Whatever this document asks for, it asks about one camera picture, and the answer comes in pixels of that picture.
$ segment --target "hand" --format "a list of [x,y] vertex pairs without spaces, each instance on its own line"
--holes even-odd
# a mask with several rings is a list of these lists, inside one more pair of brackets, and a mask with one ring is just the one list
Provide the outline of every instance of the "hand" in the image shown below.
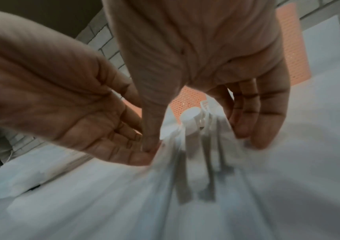
[[97,158],[147,165],[131,80],[63,34],[0,12],[0,126]]
[[144,150],[185,85],[214,97],[237,137],[271,143],[290,89],[274,0],[103,2],[141,97]]

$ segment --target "finger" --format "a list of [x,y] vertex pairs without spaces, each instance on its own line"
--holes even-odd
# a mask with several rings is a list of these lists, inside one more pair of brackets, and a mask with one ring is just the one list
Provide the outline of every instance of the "finger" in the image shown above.
[[142,139],[141,134],[137,133],[133,128],[129,127],[127,124],[123,122],[120,122],[115,132],[121,134],[127,139],[130,139],[136,142],[139,142]]
[[120,119],[131,128],[142,132],[142,119],[129,106],[125,105],[125,110],[122,112]]
[[155,153],[126,149],[105,138],[98,139],[84,151],[104,161],[131,166],[147,166],[152,162],[155,155]]
[[111,140],[114,144],[124,147],[126,149],[137,150],[141,149],[141,142],[128,139],[127,137],[111,131],[108,133],[107,138]]
[[154,102],[144,103],[142,108],[142,150],[149,152],[157,147],[161,132],[161,126],[168,105]]
[[258,119],[259,95],[255,79],[239,82],[244,105],[241,116],[234,127],[234,132],[238,138],[247,138],[252,133]]
[[284,60],[257,77],[257,89],[261,108],[251,142],[255,147],[263,149],[275,138],[286,118],[290,81]]
[[227,83],[225,86],[233,93],[234,107],[229,122],[232,126],[235,126],[241,117],[244,99],[242,97],[242,92],[238,83]]
[[206,92],[209,96],[213,97],[224,109],[226,118],[230,118],[233,112],[234,101],[229,94],[228,89],[224,85],[219,85]]
[[133,81],[118,71],[103,56],[98,56],[98,60],[100,64],[104,66],[104,68],[99,71],[98,78],[101,78],[99,80],[119,93],[124,99],[140,108],[141,101]]

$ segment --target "dark ceiling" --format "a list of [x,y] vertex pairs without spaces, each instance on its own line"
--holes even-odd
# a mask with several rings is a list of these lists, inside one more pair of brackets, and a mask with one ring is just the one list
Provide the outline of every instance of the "dark ceiling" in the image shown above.
[[0,0],[0,11],[28,18],[73,38],[101,8],[101,0]]

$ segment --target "person's left hand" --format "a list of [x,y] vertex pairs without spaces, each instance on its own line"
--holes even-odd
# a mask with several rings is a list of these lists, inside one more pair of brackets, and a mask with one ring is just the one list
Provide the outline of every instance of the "person's left hand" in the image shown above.
[[148,165],[137,90],[88,46],[0,12],[0,126],[128,165]]

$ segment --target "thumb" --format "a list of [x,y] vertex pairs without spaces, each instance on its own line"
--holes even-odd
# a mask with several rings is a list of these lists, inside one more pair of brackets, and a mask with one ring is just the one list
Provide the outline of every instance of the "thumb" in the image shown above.
[[159,143],[161,126],[170,101],[142,103],[142,151],[150,152]]

